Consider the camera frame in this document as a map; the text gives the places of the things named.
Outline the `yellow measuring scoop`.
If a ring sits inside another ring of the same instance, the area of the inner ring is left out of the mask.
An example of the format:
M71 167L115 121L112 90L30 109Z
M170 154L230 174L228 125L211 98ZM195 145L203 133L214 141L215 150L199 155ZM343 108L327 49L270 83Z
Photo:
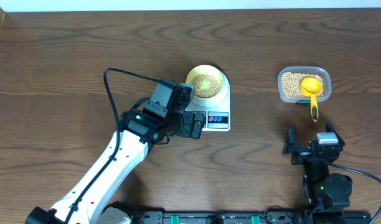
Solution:
M300 84L300 92L310 99L311 117L314 122L319 119L317 96L322 90L321 83L312 77L304 78Z

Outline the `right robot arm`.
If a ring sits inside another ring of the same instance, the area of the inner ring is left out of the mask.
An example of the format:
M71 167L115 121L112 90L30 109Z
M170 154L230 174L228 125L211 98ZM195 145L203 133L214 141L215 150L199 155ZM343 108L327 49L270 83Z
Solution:
M345 223L344 209L350 206L352 179L343 174L330 173L329 165L339 158L345 142L330 123L326 131L318 133L308 146L296 145L294 129L286 128L283 154L291 155L293 165L304 169L303 190L310 207L294 216L296 223Z

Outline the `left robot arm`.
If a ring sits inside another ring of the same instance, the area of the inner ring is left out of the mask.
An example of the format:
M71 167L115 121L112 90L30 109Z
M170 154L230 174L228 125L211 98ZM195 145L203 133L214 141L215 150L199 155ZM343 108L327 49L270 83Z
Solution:
M79 183L46 211L35 207L29 223L131 223L132 216L107 204L128 174L150 150L172 135L199 139L205 114L186 111L184 103L161 119L157 111L168 108L149 98L138 100L116 120L116 131L105 151Z

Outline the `pale yellow bowl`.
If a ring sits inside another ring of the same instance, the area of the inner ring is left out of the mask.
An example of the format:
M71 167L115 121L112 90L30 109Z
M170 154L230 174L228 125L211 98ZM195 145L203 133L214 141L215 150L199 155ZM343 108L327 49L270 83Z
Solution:
M187 75L186 83L191 85L191 80L195 76L198 76L201 74L208 74L208 75L216 78L220 82L220 86L221 86L219 93L223 90L223 75L219 69L217 69L211 65L199 65L199 66L193 68Z

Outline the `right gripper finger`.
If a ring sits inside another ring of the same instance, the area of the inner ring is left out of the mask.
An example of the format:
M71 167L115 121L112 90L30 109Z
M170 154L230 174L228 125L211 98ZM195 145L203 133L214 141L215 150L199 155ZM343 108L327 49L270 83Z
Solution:
M282 149L282 154L292 154L295 150L294 129L290 124L286 127L286 139Z
M337 144L340 145L340 147L344 147L346 145L344 140L340 137L340 135L338 135L338 133L333 128L333 126L332 126L332 124L330 122L326 123L325 129L326 129L327 133L332 133L332 134L334 134L336 136L336 138L337 138Z

